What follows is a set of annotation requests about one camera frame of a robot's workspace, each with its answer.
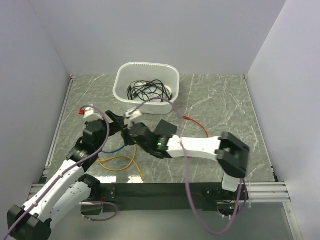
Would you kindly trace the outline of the black network switch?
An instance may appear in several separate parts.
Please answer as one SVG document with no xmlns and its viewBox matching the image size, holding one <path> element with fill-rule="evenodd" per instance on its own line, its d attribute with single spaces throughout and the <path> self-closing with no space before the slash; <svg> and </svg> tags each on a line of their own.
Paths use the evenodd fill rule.
<svg viewBox="0 0 320 240">
<path fill-rule="evenodd" d="M 170 137 L 170 136 L 176 134 L 177 129 L 178 129 L 177 126 L 173 125 L 170 122 L 167 122 L 167 121 L 161 119 L 153 132 L 156 135 Z"/>
</svg>

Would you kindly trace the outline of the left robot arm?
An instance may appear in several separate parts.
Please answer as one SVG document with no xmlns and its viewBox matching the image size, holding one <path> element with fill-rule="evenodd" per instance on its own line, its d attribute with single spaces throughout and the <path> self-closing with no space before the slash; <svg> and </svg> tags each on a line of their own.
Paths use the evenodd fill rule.
<svg viewBox="0 0 320 240">
<path fill-rule="evenodd" d="M 101 182 L 87 174 L 98 160 L 109 137 L 126 125 L 123 116 L 111 111 L 96 112 L 88 107 L 79 111 L 85 129 L 54 176 L 21 207 L 13 205 L 7 212 L 8 237 L 16 240 L 47 240 L 57 223 L 82 202 L 116 205 L 105 201 Z"/>
</svg>

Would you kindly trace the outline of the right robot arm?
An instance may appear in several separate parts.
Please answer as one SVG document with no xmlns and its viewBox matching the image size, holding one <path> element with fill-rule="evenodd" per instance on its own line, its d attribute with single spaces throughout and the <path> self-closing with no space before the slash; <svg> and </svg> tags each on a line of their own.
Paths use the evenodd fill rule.
<svg viewBox="0 0 320 240">
<path fill-rule="evenodd" d="M 121 130 L 126 145 L 138 145 L 158 159 L 191 158 L 216 161 L 223 169 L 220 195 L 230 200 L 238 193 L 238 184 L 247 175 L 250 147 L 230 132 L 213 137 L 180 137 L 178 127 L 161 120 L 151 131 L 144 123 L 131 123 Z"/>
</svg>

